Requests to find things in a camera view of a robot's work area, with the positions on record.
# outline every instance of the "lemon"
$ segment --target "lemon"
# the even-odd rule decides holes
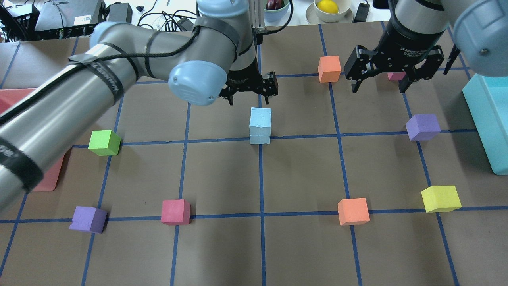
[[[319,10],[321,10],[325,13],[330,13],[330,14],[339,13],[339,7],[332,0],[322,0],[321,2],[319,2],[317,4],[317,7],[319,8]]]

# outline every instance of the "orange cube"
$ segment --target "orange cube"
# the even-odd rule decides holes
[[[367,200],[361,198],[345,198],[338,204],[340,225],[360,225],[370,221]]]
[[[322,56],[319,60],[319,82],[337,82],[341,71],[338,55]]]

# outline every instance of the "white label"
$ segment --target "white label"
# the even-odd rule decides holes
[[[78,16],[74,18],[74,26],[90,24],[92,21],[92,15]]]

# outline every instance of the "blue joint cap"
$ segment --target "blue joint cap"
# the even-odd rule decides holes
[[[199,12],[213,18],[238,16],[249,9],[248,0],[198,0]]]
[[[119,24],[127,24],[126,22],[102,22],[95,26],[93,29],[93,33],[90,36],[90,48],[95,47],[101,40],[102,35],[106,32],[107,29],[111,28],[112,26],[119,25]]]
[[[223,68],[206,61],[188,61],[174,67],[168,84],[173,93],[194,105],[210,105],[228,76]]]

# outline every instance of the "light blue cube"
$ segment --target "light blue cube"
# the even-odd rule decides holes
[[[272,109],[252,107],[250,109],[250,123],[249,123],[250,143],[269,144],[271,132],[272,132]]]
[[[508,175],[508,77],[475,74],[462,91],[492,171]]]

